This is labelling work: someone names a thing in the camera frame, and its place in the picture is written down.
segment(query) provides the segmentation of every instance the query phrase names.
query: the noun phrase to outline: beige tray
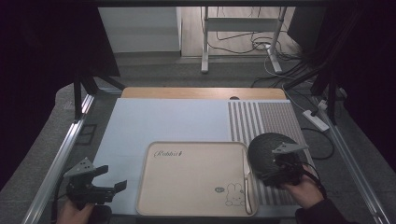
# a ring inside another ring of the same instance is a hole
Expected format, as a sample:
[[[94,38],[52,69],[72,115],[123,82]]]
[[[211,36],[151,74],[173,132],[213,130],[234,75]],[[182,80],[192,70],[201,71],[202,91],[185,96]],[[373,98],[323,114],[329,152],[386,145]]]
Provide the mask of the beige tray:
[[[253,176],[246,212],[243,151],[236,142],[154,142],[148,147],[137,212],[144,216],[247,217],[257,212]]]

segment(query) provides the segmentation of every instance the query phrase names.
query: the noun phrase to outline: gray striped panel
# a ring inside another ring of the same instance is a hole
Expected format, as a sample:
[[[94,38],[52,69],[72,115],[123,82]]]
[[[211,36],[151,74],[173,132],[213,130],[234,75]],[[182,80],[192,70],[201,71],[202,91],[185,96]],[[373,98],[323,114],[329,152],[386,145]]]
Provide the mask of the gray striped panel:
[[[299,144],[305,144],[297,118],[290,103],[259,103],[235,101],[228,103],[231,137],[247,146],[261,133],[282,133]],[[289,205],[296,203],[283,189],[265,187],[257,182],[262,205]]]

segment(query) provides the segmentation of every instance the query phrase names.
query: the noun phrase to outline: human hand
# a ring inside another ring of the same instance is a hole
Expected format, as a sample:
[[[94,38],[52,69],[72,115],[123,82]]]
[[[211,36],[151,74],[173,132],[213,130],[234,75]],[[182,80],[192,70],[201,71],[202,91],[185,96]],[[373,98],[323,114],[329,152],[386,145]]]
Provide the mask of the human hand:
[[[294,201],[303,209],[308,209],[316,203],[324,200],[315,181],[306,175],[303,175],[299,185],[293,186],[290,184],[284,184],[282,185],[282,188],[287,190],[291,197],[293,197]]]
[[[78,210],[76,205],[67,200],[61,210],[57,224],[86,224],[90,218],[94,204],[87,203],[82,210]]]

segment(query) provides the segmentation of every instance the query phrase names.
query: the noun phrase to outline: white wall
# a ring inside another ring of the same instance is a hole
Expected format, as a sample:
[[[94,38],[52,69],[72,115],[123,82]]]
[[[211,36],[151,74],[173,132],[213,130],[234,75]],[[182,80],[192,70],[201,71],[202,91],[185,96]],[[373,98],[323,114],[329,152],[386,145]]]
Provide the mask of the white wall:
[[[113,52],[180,51],[179,7],[99,7]]]

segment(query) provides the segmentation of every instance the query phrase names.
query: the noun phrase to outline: metal frame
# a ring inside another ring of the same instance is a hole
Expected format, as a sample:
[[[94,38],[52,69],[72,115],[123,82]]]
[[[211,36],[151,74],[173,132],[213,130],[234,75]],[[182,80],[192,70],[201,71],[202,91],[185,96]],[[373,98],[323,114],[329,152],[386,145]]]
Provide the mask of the metal frame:
[[[208,7],[205,7],[204,16],[204,43],[202,47],[201,73],[209,71],[209,45],[207,36],[209,32],[274,32],[271,45],[266,45],[267,53],[275,73],[282,73],[279,62],[275,55],[275,47],[283,25],[287,7],[282,7],[279,17],[274,18],[208,18]]]
[[[321,115],[322,118],[325,119],[326,123],[329,125],[330,133],[332,135],[334,144],[338,148],[338,151],[340,152],[344,162],[346,163],[346,168],[352,175],[352,178],[355,181],[358,190],[361,192],[361,196],[363,200],[366,202],[366,205],[369,208],[370,213],[372,214],[375,222],[378,224],[383,224],[383,223],[390,224],[388,216],[381,202],[376,197],[373,187],[370,185],[363,171],[361,170],[355,158],[353,157],[353,154],[350,151],[349,147],[347,146],[347,143],[344,140],[343,135],[341,135],[337,126],[332,124],[331,119],[326,115],[326,113],[323,110],[319,110],[319,114]]]
[[[94,97],[92,95],[87,95],[85,97],[84,102],[82,103],[81,119],[77,120],[75,123],[72,123],[70,126],[66,138],[62,142],[62,145],[59,148],[59,151],[56,154],[55,159],[53,160],[52,165],[49,168],[49,171],[47,172],[47,175],[44,178],[40,188],[38,189],[38,192],[35,195],[35,198],[33,199],[33,202],[30,205],[22,223],[37,223],[40,219],[50,195],[55,188],[56,182],[60,177],[62,169],[64,168],[64,164],[67,161],[69,153],[76,142],[79,131],[81,130],[82,125],[87,118],[87,113],[91,108],[93,100]]]

